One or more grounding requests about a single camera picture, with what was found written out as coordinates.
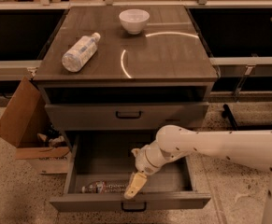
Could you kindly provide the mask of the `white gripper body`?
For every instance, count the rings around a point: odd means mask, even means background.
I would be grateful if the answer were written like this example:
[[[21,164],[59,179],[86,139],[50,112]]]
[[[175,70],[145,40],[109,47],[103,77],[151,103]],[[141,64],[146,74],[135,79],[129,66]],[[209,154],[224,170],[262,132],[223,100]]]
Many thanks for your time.
[[[161,150],[156,141],[142,148],[133,148],[132,154],[136,159],[136,169],[144,175],[159,172],[165,164],[173,160],[173,155]]]

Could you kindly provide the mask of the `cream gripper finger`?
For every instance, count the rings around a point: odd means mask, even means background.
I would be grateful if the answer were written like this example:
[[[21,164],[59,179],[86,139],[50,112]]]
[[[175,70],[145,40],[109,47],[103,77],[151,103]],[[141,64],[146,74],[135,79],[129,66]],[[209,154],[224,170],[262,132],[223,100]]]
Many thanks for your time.
[[[124,198],[127,200],[134,198],[145,186],[146,182],[146,175],[140,172],[132,173],[129,184],[124,192]]]

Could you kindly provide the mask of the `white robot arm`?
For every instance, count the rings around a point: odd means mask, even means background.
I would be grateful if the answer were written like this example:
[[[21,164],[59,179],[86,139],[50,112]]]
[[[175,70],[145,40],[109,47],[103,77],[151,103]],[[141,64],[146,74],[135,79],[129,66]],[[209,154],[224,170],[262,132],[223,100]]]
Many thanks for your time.
[[[136,171],[130,177],[124,197],[134,198],[150,175],[194,152],[269,172],[262,224],[272,224],[272,130],[194,132],[166,125],[152,143],[132,150]]]

